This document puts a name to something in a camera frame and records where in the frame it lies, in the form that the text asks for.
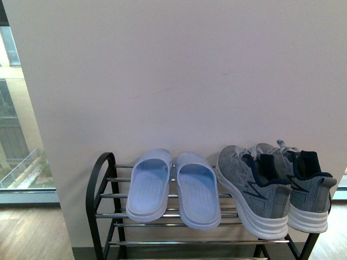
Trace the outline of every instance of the shoe tongue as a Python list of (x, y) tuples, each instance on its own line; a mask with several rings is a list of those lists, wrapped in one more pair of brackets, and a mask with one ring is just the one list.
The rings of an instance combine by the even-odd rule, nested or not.
[(278, 173), (275, 167), (274, 156), (271, 154), (261, 154), (260, 155), (260, 165), (263, 174), (268, 180), (278, 179)]
[(301, 176), (308, 178), (316, 173), (322, 172), (320, 170), (318, 156), (316, 152), (301, 151), (298, 158), (298, 167)]

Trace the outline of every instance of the white sole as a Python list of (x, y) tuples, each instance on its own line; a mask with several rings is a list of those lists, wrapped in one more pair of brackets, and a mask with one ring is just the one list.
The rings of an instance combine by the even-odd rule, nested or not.
[(288, 234), (288, 216), (283, 218), (259, 217), (250, 209), (239, 189), (222, 175), (218, 163), (216, 164), (216, 176), (219, 183), (234, 198), (239, 218), (249, 233), (255, 237), (268, 240), (281, 239)]
[(316, 213), (300, 210), (290, 204), (288, 225), (307, 233), (323, 233), (327, 230), (328, 212)]

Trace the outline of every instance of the shoe rack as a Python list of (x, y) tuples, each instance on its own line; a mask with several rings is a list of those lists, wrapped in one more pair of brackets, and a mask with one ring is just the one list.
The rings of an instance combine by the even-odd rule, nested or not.
[[(107, 166), (105, 173), (101, 170), (102, 166)], [(150, 222), (150, 223), (128, 223), (123, 220), (127, 218), (125, 213), (125, 204), (122, 205), (122, 201), (127, 198), (126, 193), (120, 193), (119, 184), (122, 182), (130, 182), (130, 174), (128, 178), (118, 178), (117, 169), (128, 168), (131, 169), (132, 165), (117, 165), (115, 163), (115, 157), (113, 153), (103, 153), (96, 161), (93, 171), (91, 173), (87, 193), (86, 193), (86, 213), (88, 217), (89, 227), (91, 230), (92, 240), (94, 244), (94, 250), (97, 260), (107, 260), (108, 252), (110, 247), (118, 247), (118, 257), (117, 259), (128, 259), (127, 249), (132, 246), (192, 246), (192, 245), (254, 245), (254, 253), (252, 256), (247, 258), (228, 258), (228, 259), (271, 259), (266, 245), (270, 244), (287, 244), (290, 251), (293, 254), (293, 259), (296, 260), (307, 260), (310, 253), (318, 239), (319, 234), (311, 233), (309, 234), (305, 245), (301, 251), (297, 249), (292, 238), (287, 235), (284, 239), (279, 240), (191, 240), (191, 241), (148, 241), (145, 242), (134, 242), (127, 241), (125, 236), (125, 229), (127, 228), (149, 228), (155, 229), (158, 227), (174, 228), (174, 227), (185, 227), (183, 223), (177, 223), (170, 220), (180, 218), (178, 209), (167, 209), (166, 213), (161, 217), (165, 222)], [(105, 193), (106, 187), (111, 186), (112, 193)], [(178, 198), (177, 194), (169, 194), (169, 199)], [(219, 198), (231, 198), (229, 194), (219, 194)], [(114, 208), (110, 209), (110, 213), (98, 213), (100, 212), (99, 206), (102, 200), (112, 199)], [(238, 218), (237, 213), (229, 213), (230, 208), (221, 207), (222, 219), (224, 221), (220, 224), (218, 228), (223, 228), (223, 226), (234, 226), (242, 225), (240, 223), (235, 223), (228, 221), (230, 219)], [(109, 219), (110, 228), (108, 230), (108, 235), (106, 238), (106, 243), (103, 246), (101, 244), (100, 232), (98, 228), (98, 219)]]

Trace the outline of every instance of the slipper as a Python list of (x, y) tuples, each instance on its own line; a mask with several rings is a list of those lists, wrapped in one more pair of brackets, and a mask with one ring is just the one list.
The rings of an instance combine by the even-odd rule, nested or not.
[(207, 160), (183, 152), (176, 161), (179, 214), (190, 228), (209, 230), (221, 222), (216, 175)]
[(146, 152), (132, 173), (126, 213), (131, 220), (150, 222), (166, 210), (171, 182), (172, 156), (165, 149)]

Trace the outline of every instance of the sneaker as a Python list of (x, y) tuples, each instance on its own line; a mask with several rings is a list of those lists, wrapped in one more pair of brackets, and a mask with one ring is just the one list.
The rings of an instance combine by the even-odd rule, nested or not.
[(235, 200), (244, 227), (261, 239), (279, 239), (288, 233), (288, 179), (280, 179), (272, 155), (254, 161), (250, 152), (238, 146), (222, 150), (216, 164), (220, 184)]
[(257, 155), (272, 154), (275, 166), (283, 178), (291, 181), (288, 225), (308, 233), (323, 233), (327, 230), (330, 208), (330, 188), (336, 185), (332, 175), (320, 170), (316, 152), (301, 151), (287, 147), (282, 140), (279, 147), (258, 144)]

